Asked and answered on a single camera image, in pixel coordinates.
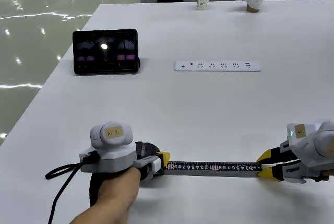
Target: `white table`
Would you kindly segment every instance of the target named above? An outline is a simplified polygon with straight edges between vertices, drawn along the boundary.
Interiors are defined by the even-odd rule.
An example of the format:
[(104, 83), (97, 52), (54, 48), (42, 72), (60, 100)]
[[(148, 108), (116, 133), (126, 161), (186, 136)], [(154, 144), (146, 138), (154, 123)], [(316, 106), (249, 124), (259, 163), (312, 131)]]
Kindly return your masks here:
[[(334, 117), (334, 26), (318, 0), (101, 5), (85, 29), (136, 28), (136, 75), (76, 77), (72, 47), (0, 148), (0, 223), (46, 223), (89, 131), (129, 123), (137, 141), (172, 160), (254, 161), (285, 140), (288, 122)], [(176, 60), (259, 60), (257, 73), (175, 72)], [(89, 205), (89, 174), (58, 201), (54, 223)], [(305, 185), (245, 178), (165, 176), (141, 188), (129, 223), (332, 223), (334, 180)]]

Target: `tape measure numbers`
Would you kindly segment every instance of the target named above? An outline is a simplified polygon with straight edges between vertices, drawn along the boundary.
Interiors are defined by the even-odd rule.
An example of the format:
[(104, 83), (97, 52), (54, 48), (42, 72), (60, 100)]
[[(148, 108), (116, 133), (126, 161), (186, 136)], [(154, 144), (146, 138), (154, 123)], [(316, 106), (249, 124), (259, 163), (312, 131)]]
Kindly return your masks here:
[(164, 169), (164, 174), (254, 178), (261, 171), (261, 164), (256, 162), (170, 161)]

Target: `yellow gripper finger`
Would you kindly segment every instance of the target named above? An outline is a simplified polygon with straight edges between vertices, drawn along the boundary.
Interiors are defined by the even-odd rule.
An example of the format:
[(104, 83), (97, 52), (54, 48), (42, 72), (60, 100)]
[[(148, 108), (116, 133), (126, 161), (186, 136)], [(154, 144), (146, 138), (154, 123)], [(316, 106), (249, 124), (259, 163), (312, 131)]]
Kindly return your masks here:
[(275, 178), (275, 175), (272, 172), (272, 167), (271, 168), (265, 168), (259, 174), (257, 175), (259, 178), (265, 178), (265, 179), (270, 179), (273, 181), (281, 181), (277, 178)]
[(264, 159), (269, 159), (269, 158), (271, 158), (271, 149), (268, 149), (267, 151), (265, 151), (265, 152), (260, 156), (260, 158), (257, 159), (256, 162), (260, 162), (260, 161), (262, 161), (262, 160), (264, 160)]

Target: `tape measure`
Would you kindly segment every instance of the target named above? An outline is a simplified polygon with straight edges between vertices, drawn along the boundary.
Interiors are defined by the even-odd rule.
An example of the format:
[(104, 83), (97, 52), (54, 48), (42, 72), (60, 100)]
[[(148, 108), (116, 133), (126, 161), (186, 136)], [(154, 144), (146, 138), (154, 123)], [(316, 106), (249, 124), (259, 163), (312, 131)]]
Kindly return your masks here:
[(188, 162), (170, 161), (164, 168), (166, 175), (221, 176), (254, 178), (262, 171), (256, 162)]

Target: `reflective floor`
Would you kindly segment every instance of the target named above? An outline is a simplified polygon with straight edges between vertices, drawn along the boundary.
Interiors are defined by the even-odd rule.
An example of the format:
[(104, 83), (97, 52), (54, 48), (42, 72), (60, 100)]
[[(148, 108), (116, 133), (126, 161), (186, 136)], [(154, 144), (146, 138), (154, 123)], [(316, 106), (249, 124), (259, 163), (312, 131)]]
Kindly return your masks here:
[(101, 3), (139, 0), (0, 0), (0, 144)]

